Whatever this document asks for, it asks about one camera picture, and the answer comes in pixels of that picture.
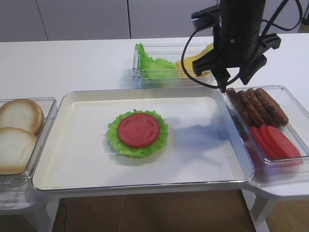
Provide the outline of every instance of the brown floor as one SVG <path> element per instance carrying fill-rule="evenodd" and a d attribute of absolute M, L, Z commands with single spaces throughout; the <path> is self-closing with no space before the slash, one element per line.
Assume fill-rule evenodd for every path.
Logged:
<path fill-rule="evenodd" d="M 239 190 L 62 199 L 67 232 L 254 232 Z M 64 232 L 59 207 L 53 232 Z M 271 232 L 309 232 L 309 201 L 279 203 Z M 1 232 L 35 232 L 23 216 L 0 216 Z"/>

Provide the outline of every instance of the clear plastic container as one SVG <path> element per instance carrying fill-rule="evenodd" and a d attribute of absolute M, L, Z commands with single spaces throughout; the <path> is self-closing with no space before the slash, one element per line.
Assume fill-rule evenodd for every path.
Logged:
<path fill-rule="evenodd" d="M 243 142 L 253 161 L 256 173 L 262 176 L 285 173 L 309 172 L 309 114 L 283 86 L 261 86 L 282 108 L 289 118 L 289 123 L 279 130 L 297 147 L 301 153 L 299 158 L 270 160 L 253 139 L 249 126 L 242 120 L 238 112 L 226 97 L 227 107 L 239 130 Z M 235 91 L 248 88 L 236 88 Z"/>
<path fill-rule="evenodd" d="M 171 43 L 171 44 L 143 44 L 145 52 L 153 59 L 163 58 L 173 63 L 181 59 L 183 48 L 185 44 Z M 206 47 L 207 43 L 192 43 L 188 46 L 186 57 L 191 57 L 201 53 Z M 139 83 L 141 88 L 154 87 L 189 87 L 198 86 L 199 84 L 190 80 L 185 76 L 182 69 L 165 69 L 165 70 L 140 70 L 139 54 L 135 48 L 133 59 L 133 79 Z M 193 70 L 187 70 L 191 75 L 194 75 Z M 173 77 L 162 78 L 147 78 L 147 74 L 162 73 Z M 197 80 L 204 83 L 214 85 L 215 79 L 210 71 L 203 72 L 202 76 L 196 77 Z"/>
<path fill-rule="evenodd" d="M 0 100 L 0 107 L 11 100 Z M 25 190 L 31 187 L 31 178 L 35 166 L 41 155 L 47 135 L 52 127 L 53 121 L 57 114 L 56 100 L 54 98 L 35 98 L 31 99 L 36 102 L 44 113 L 44 127 L 38 137 L 32 155 L 28 161 L 26 169 L 20 174 L 2 174 L 0 175 L 0 191 Z"/>

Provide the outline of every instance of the tomato slice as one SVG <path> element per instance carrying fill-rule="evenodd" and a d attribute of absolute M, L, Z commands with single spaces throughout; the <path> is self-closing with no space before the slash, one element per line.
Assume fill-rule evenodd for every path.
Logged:
<path fill-rule="evenodd" d="M 263 139 L 261 138 L 258 128 L 256 128 L 255 126 L 251 127 L 251 134 L 253 136 L 253 138 L 256 140 L 257 144 L 261 147 L 261 149 L 268 155 L 268 157 L 272 160 L 277 160 L 278 157 L 276 156 L 276 154 L 269 149 L 269 147 L 264 143 Z"/>
<path fill-rule="evenodd" d="M 277 128 L 267 126 L 269 141 L 280 151 L 282 158 L 301 157 L 299 150 L 295 145 Z"/>
<path fill-rule="evenodd" d="M 117 128 L 120 140 L 130 147 L 144 147 L 154 143 L 160 133 L 158 121 L 145 113 L 124 118 Z"/>
<path fill-rule="evenodd" d="M 262 125 L 258 129 L 258 133 L 261 136 L 265 145 L 277 156 L 277 158 L 282 159 L 283 155 L 281 154 L 281 151 L 278 150 L 269 139 L 270 135 L 269 135 L 268 130 L 267 130 L 267 125 Z"/>

